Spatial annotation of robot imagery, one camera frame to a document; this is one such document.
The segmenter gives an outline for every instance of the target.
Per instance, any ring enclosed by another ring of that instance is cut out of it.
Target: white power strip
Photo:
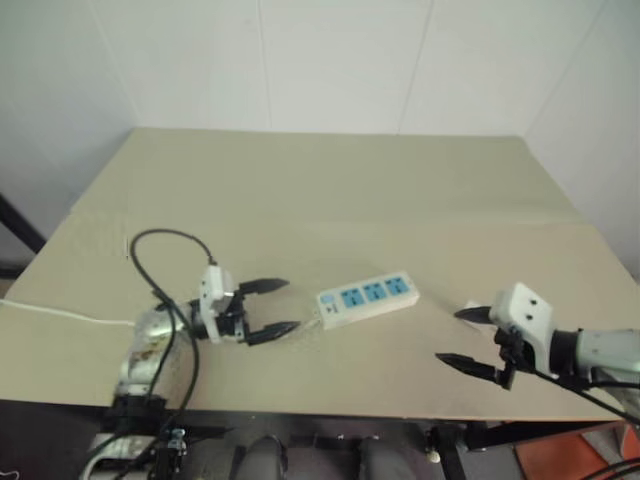
[[[325,329],[410,307],[420,298],[407,272],[396,272],[320,292],[316,303]]]

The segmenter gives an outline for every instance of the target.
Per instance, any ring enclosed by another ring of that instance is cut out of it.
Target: black cable
[[[142,275],[142,278],[144,278],[144,280],[151,286],[151,288],[153,288],[154,293],[162,294],[164,297],[169,298],[168,295],[164,292],[164,290],[162,290],[158,286],[158,284],[151,278],[151,276],[147,273],[147,271],[144,269],[144,267],[140,264],[140,260],[138,260],[138,254],[136,252],[136,248],[137,248],[138,242],[142,238],[144,238],[144,237],[146,237],[148,235],[154,235],[154,234],[157,234],[157,233],[167,233],[167,234],[170,234],[170,235],[177,235],[179,237],[188,238],[189,240],[193,240],[198,245],[200,245],[200,247],[202,247],[202,249],[207,254],[207,262],[209,263],[209,265],[217,265],[218,264],[218,262],[216,262],[214,260],[213,255],[211,254],[211,250],[209,250],[209,247],[207,247],[202,240],[200,240],[199,238],[195,237],[194,235],[190,235],[188,233],[181,232],[180,230],[172,230],[170,228],[152,228],[152,229],[149,229],[149,230],[144,230],[144,231],[138,233],[135,237],[133,237],[133,240],[131,240],[131,245],[129,245],[129,255],[131,256],[131,261],[133,262],[133,266],[136,268],[138,273],[140,275]]]
[[[619,472],[614,473],[613,475],[609,475],[604,480],[615,480],[616,478],[622,478],[630,473],[640,472],[640,465],[635,465],[633,467],[626,468],[624,470],[620,470]]]
[[[635,463],[640,463],[640,457],[634,457],[634,458],[630,458],[629,460],[623,460],[622,462],[612,463],[611,465],[608,465],[608,466],[606,466],[604,468],[601,468],[598,471],[590,473],[589,475],[587,475],[586,477],[582,478],[581,480],[593,480],[594,478],[598,478],[599,476],[604,475],[605,473],[611,472],[613,470],[617,470],[620,467],[626,467],[627,465],[633,465]]]
[[[155,447],[155,444],[158,442],[158,440],[160,440],[160,438],[165,433],[165,431],[167,430],[169,425],[171,425],[171,423],[178,416],[180,416],[184,412],[184,410],[186,409],[187,404],[189,403],[189,400],[191,400],[191,396],[193,395],[193,391],[195,389],[195,386],[196,386],[196,383],[197,383],[197,380],[198,380],[198,374],[200,373],[200,351],[198,349],[198,344],[197,344],[197,341],[196,341],[196,337],[195,337],[195,335],[193,333],[193,330],[191,328],[191,324],[189,323],[189,321],[184,316],[184,313],[182,313],[182,310],[180,310],[180,308],[176,305],[175,301],[156,283],[155,280],[153,280],[153,278],[151,278],[151,276],[147,273],[147,271],[144,269],[144,267],[140,264],[140,261],[138,260],[138,255],[137,255],[137,252],[136,252],[136,248],[137,248],[138,242],[143,237],[145,237],[147,235],[156,234],[156,233],[169,233],[169,234],[178,235],[178,236],[193,240],[198,245],[200,245],[203,248],[203,250],[205,251],[205,253],[207,254],[207,261],[208,261],[209,265],[217,265],[216,261],[213,258],[213,255],[211,255],[211,251],[204,244],[204,242],[202,242],[199,238],[197,238],[197,237],[195,237],[193,235],[189,235],[189,234],[181,232],[179,230],[171,230],[171,229],[166,229],[166,228],[155,228],[155,229],[151,229],[151,230],[145,230],[143,232],[138,233],[133,238],[133,240],[131,241],[131,245],[130,245],[130,248],[129,248],[129,253],[131,255],[131,260],[133,261],[134,267],[136,268],[138,273],[140,273],[142,278],[153,289],[153,293],[158,298],[160,298],[160,300],[164,304],[167,305],[167,308],[169,309],[170,312],[173,311],[178,315],[178,319],[184,325],[184,329],[187,332],[187,335],[189,336],[189,340],[191,341],[191,348],[193,350],[193,371],[192,371],[192,374],[191,374],[191,382],[189,383],[189,387],[187,388],[187,392],[185,393],[185,396],[182,399],[182,402],[180,403],[180,406],[178,407],[178,409],[171,416],[169,416],[169,418],[167,418],[167,420],[162,424],[162,426],[158,430],[156,438],[153,441],[151,441],[149,443],[149,445],[147,445],[147,447],[144,448],[142,450],[142,452],[140,452],[140,454],[135,459],[133,459],[131,462],[129,462],[129,464],[118,475],[116,475],[115,480],[124,478],[125,475],[127,475],[129,472],[131,472],[132,470],[137,468],[140,464],[142,464],[144,461],[146,461],[149,452],[151,452],[151,450],[153,450],[153,448]]]
[[[561,388],[564,388],[565,390],[569,390],[570,392],[575,393],[576,395],[584,398],[585,400],[589,400],[591,403],[595,403],[599,407],[602,407],[605,410],[607,410],[607,411],[609,411],[609,412],[611,412],[611,413],[613,413],[615,415],[618,415],[621,418],[624,418],[625,420],[627,420],[630,423],[634,423],[636,425],[640,425],[640,418],[636,418],[633,415],[629,415],[628,413],[623,412],[622,410],[618,410],[617,408],[612,407],[608,403],[605,403],[602,400],[598,400],[596,397],[594,397],[592,395],[589,395],[588,393],[585,393],[585,392],[583,392],[581,390],[578,390],[577,388],[572,387],[571,385],[567,385],[567,384],[564,384],[562,382],[559,382],[555,378],[550,377],[548,375],[545,375],[544,373],[539,372],[538,370],[534,370],[533,373],[535,375],[537,375],[538,377],[542,378],[543,380],[546,380],[547,382],[551,382],[554,385],[557,385],[557,386],[559,386]]]
[[[604,380],[602,382],[592,382],[589,384],[589,388],[594,387],[611,387],[611,388],[637,388],[640,389],[640,383],[633,382],[615,382],[610,380]]]
[[[176,317],[173,314],[173,309],[167,305],[163,304],[167,308],[167,313],[169,314],[169,318],[171,319],[171,336],[169,337],[169,342],[162,353],[162,358],[160,359],[160,363],[158,364],[158,368],[156,369],[156,373],[153,374],[153,379],[151,380],[151,384],[149,385],[149,391],[147,392],[147,402],[151,400],[151,395],[153,395],[153,390],[156,388],[156,383],[158,383],[158,379],[160,378],[160,374],[162,373],[162,367],[164,367],[165,362],[167,361],[167,357],[169,357],[169,353],[171,352],[171,347],[173,347],[173,342],[176,338]]]

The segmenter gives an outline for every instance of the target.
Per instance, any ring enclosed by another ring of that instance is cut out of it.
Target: orange object
[[[624,434],[620,441],[620,456],[625,460],[640,457],[640,439],[629,425],[624,426]]]
[[[563,435],[516,446],[527,480],[578,480],[608,464],[580,435]]]

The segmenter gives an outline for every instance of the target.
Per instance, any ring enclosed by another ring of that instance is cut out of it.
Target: table
[[[189,408],[407,418],[605,420],[525,374],[513,390],[434,357],[498,363],[488,332],[452,317],[523,281],[567,330],[637,326],[638,289],[518,138],[136,129],[8,298],[135,320],[154,305],[127,243],[170,227],[201,237],[236,281],[291,285],[248,304],[252,326],[313,319],[325,288],[406,269],[410,309],[257,347],[201,342]],[[201,252],[149,238],[141,260],[177,300],[197,296]],[[111,402],[126,327],[0,308],[0,398]]]

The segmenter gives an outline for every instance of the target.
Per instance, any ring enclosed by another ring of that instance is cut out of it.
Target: white cable
[[[102,459],[103,458],[100,455],[96,455],[95,457],[93,457],[91,461],[87,464],[87,466],[84,467],[84,470],[82,470],[82,476],[80,477],[80,480],[88,480],[89,477],[91,476],[91,471],[93,470],[93,467],[95,467],[96,464]]]
[[[12,300],[4,300],[0,298],[0,305],[7,305],[8,307],[21,308],[23,310],[31,310],[33,312],[47,313],[49,315],[58,315],[61,317],[73,318],[75,320],[82,320],[83,322],[97,323],[99,325],[127,325],[129,327],[135,327],[135,323],[128,322],[126,320],[99,320],[97,318],[87,317],[79,313],[68,312],[66,310],[58,310],[57,308],[39,307],[37,305],[28,305],[26,303],[14,302]]]
[[[10,472],[0,472],[0,477],[8,477],[9,475],[15,475],[14,480],[20,480],[20,472],[17,470],[11,470]]]

